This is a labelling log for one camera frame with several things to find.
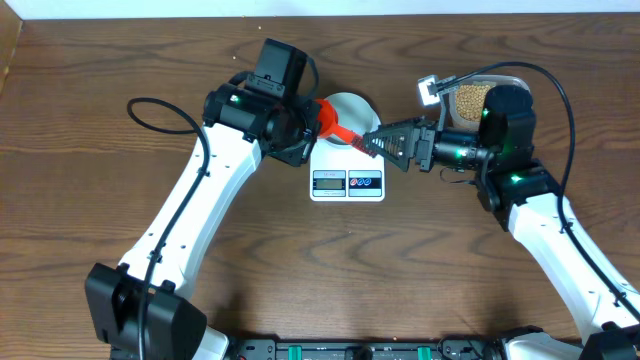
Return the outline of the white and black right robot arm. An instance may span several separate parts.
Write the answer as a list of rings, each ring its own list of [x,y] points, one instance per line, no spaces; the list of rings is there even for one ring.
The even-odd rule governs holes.
[[[479,130],[446,129],[416,117],[364,136],[401,170],[416,164],[471,170],[483,208],[536,260],[568,308],[581,342],[571,345],[523,327],[484,345],[484,359],[636,359],[639,292],[616,270],[577,220],[556,181],[533,156],[531,93],[499,85],[484,100]]]

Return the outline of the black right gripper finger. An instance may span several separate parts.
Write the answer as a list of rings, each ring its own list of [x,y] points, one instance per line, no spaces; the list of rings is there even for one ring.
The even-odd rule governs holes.
[[[367,149],[407,172],[415,156],[416,140],[409,135],[367,135]]]
[[[363,142],[371,150],[409,150],[419,138],[420,127],[424,124],[424,117],[413,117],[380,125],[375,131],[366,133]]]

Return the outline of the white digital kitchen scale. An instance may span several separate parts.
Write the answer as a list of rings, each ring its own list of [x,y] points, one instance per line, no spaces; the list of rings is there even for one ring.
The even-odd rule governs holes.
[[[319,138],[311,153],[309,196],[316,202],[381,202],[385,160],[348,144]]]

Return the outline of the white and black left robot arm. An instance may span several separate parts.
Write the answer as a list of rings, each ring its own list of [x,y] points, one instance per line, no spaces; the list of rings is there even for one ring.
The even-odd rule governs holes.
[[[314,60],[266,39],[252,71],[210,92],[202,119],[151,97],[127,103],[164,107],[189,124],[195,147],[177,183],[146,232],[116,267],[97,263],[85,294],[97,338],[113,359],[221,359],[229,346],[190,298],[204,255],[229,206],[261,162],[292,167],[308,162],[319,136],[316,91],[298,92]]]

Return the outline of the red plastic measuring scoop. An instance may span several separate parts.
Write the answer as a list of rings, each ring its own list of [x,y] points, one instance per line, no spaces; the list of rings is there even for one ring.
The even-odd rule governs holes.
[[[331,136],[336,136],[345,144],[352,146],[372,158],[377,156],[374,151],[365,146],[361,135],[339,124],[338,113],[328,100],[316,99],[315,102],[321,107],[317,116],[317,120],[321,124],[321,130],[318,135],[319,138],[328,139]]]

